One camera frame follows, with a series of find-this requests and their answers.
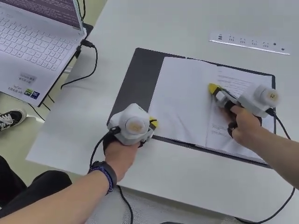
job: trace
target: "black cable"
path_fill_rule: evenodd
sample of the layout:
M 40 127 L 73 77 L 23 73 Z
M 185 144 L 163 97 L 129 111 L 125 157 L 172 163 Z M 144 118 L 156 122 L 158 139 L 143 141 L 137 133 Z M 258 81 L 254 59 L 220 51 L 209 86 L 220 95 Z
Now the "black cable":
M 130 211 L 130 224 L 133 224 L 133 220 L 134 220 L 134 214 L 133 214 L 133 210 L 132 210 L 132 207 L 130 205 L 130 203 L 127 201 L 127 199 L 125 198 L 125 196 L 123 195 L 123 192 L 122 192 L 122 189 L 119 185 L 117 185 L 119 191 L 120 191 L 120 195 L 121 195 L 121 198 L 123 199 L 123 201 L 126 203 L 127 207 L 129 208 L 129 211 Z
M 281 127 L 282 127 L 282 129 L 283 129 L 285 135 L 287 136 L 287 138 L 288 138 L 289 140 L 291 140 L 291 138 L 290 138 L 288 132 L 287 132 L 286 129 L 285 129 L 285 126 L 283 125 L 283 123 L 281 122 L 281 120 L 278 118 L 278 116 L 277 116 L 277 114 L 275 113 L 275 111 L 274 111 L 272 108 L 270 108 L 270 109 L 268 109 L 266 112 L 267 112 L 269 115 L 271 115 L 271 116 L 273 116 L 273 117 L 276 118 L 276 120 L 277 120 L 277 121 L 279 122 L 279 124 L 281 125 Z M 290 201 L 291 198 L 293 197 L 294 193 L 295 193 L 295 188 L 293 187 L 293 190 L 292 190 L 292 192 L 291 192 L 291 195 L 288 197 L 288 199 L 285 201 L 285 203 L 284 203 L 284 204 L 283 204 L 283 205 L 282 205 L 282 206 L 281 206 L 281 207 L 280 207 L 280 208 L 279 208 L 279 209 L 278 209 L 272 216 L 270 216 L 269 218 L 267 218 L 267 219 L 265 219 L 265 220 L 262 220 L 262 221 L 259 221 L 259 222 L 249 222 L 249 221 L 245 221 L 245 220 L 242 220 L 242 219 L 239 219 L 239 218 L 236 218 L 236 217 L 235 217 L 235 219 L 238 220 L 238 221 L 241 222 L 241 223 L 246 223 L 246 224 L 261 224 L 261 223 L 268 222 L 270 219 L 273 219 L 278 213 L 280 213 L 282 209 L 284 209 L 284 207 L 289 203 L 289 201 Z
M 90 163 L 89 163 L 89 167 L 92 167 L 92 164 L 93 164 L 93 157 L 94 157 L 94 155 L 95 155 L 95 152 L 97 151 L 97 149 L 98 149 L 98 147 L 99 147 L 99 145 L 101 144 L 101 142 L 104 140 L 104 138 L 106 138 L 107 137 L 107 135 L 109 135 L 110 134 L 110 131 L 109 132 L 107 132 L 104 136 L 103 136 L 103 138 L 101 138 L 100 140 L 99 140 L 99 142 L 96 144 L 96 146 L 94 147 L 94 150 L 93 150 L 93 153 L 92 153 L 92 156 L 91 156 L 91 158 L 90 158 Z
M 52 99 L 52 97 L 50 95 L 48 95 L 48 97 L 50 98 L 50 100 L 55 103 L 55 101 Z
M 62 87 L 64 87 L 65 85 L 68 85 L 68 84 L 71 84 L 71 83 L 74 83 L 74 82 L 76 82 L 76 81 L 79 81 L 79 80 L 82 80 L 82 79 L 85 79 L 85 78 L 88 78 L 88 77 L 92 76 L 92 75 L 95 73 L 95 71 L 96 71 L 96 69 L 97 69 L 97 67 L 98 67 L 98 50 L 97 50 L 97 48 L 96 48 L 92 43 L 90 43 L 90 42 L 87 41 L 87 40 L 83 40 L 83 41 L 81 42 L 81 44 L 82 44 L 83 46 L 86 46 L 86 47 L 89 47 L 89 48 L 94 48 L 94 50 L 95 50 L 95 54 L 96 54 L 96 59 L 95 59 L 94 69 L 93 69 L 92 73 L 90 73 L 90 75 L 88 75 L 88 76 L 84 76 L 84 77 L 81 77 L 81 78 L 77 78 L 77 79 L 72 80 L 72 81 L 69 81 L 69 82 L 63 84 L 63 85 L 60 87 L 60 89 L 62 89 Z
M 83 22 L 83 18 L 82 18 L 82 14 L 81 14 L 81 8 L 80 8 L 79 0 L 77 0 L 77 4 L 78 4 L 78 9 L 79 9 L 80 18 L 81 18 L 81 21 Z
M 43 120 L 45 121 L 45 119 L 35 110 L 35 108 L 31 105 L 31 104 L 28 104 L 29 106 L 31 106 L 31 108 L 35 111 L 35 113 Z
M 85 16 L 86 16 L 86 4 L 85 4 L 85 0 L 83 0 L 83 16 L 82 16 L 82 20 L 85 19 Z
M 49 111 L 51 111 L 50 108 L 49 108 L 46 104 L 43 103 L 43 105 L 44 105 Z

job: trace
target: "laptop screen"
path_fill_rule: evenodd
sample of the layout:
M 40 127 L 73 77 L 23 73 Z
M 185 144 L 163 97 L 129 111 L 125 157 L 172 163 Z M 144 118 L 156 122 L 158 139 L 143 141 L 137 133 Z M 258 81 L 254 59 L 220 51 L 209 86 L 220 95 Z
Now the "laptop screen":
M 0 2 L 80 29 L 73 0 L 0 0 Z

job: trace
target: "human hand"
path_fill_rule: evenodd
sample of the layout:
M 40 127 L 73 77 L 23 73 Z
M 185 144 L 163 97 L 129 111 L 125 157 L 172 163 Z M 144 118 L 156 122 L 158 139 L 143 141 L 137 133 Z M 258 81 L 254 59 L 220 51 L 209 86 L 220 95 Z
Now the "human hand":
M 111 142 L 108 145 L 105 151 L 105 161 L 115 171 L 117 182 L 123 179 L 127 170 L 133 164 L 139 146 L 140 143 L 132 146 L 124 146 L 119 141 Z
M 236 122 L 238 124 L 238 127 L 233 129 L 232 136 L 236 142 L 246 147 L 248 136 L 263 129 L 261 123 L 257 117 L 244 108 L 233 106 L 230 110 L 236 114 Z M 222 110 L 222 113 L 228 123 L 233 122 L 225 110 Z

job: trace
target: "laptop keyboard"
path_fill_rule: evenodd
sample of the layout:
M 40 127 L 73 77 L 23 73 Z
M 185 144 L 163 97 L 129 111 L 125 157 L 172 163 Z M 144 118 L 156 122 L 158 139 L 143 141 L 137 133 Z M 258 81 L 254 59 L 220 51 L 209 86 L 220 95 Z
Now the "laptop keyboard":
M 0 16 L 0 51 L 56 71 L 75 40 L 66 40 Z

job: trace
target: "floor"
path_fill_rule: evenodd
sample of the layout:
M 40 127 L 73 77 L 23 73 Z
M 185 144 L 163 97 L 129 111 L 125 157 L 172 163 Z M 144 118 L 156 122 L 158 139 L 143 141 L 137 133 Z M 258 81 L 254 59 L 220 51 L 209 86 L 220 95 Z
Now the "floor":
M 99 14 L 101 13 L 107 0 L 87 0 L 86 1 L 86 17 L 85 23 L 94 25 Z M 50 96 L 55 100 L 59 97 L 61 84 L 64 83 L 67 74 L 63 74 L 56 86 L 50 93 Z M 44 102 L 49 108 L 53 105 L 52 101 L 47 98 Z M 0 113 L 7 112 L 12 109 L 24 108 L 27 113 L 27 119 L 17 127 L 7 129 L 0 133 L 0 155 L 3 156 L 23 181 L 29 185 L 34 177 L 42 172 L 53 169 L 51 167 L 39 165 L 26 161 L 25 158 L 36 139 L 37 133 L 43 121 L 37 116 L 31 107 L 26 103 L 14 99 L 10 96 L 0 93 Z M 45 106 L 36 109 L 44 119 L 47 118 L 49 111 Z M 68 173 L 72 180 L 76 180 L 79 176 Z

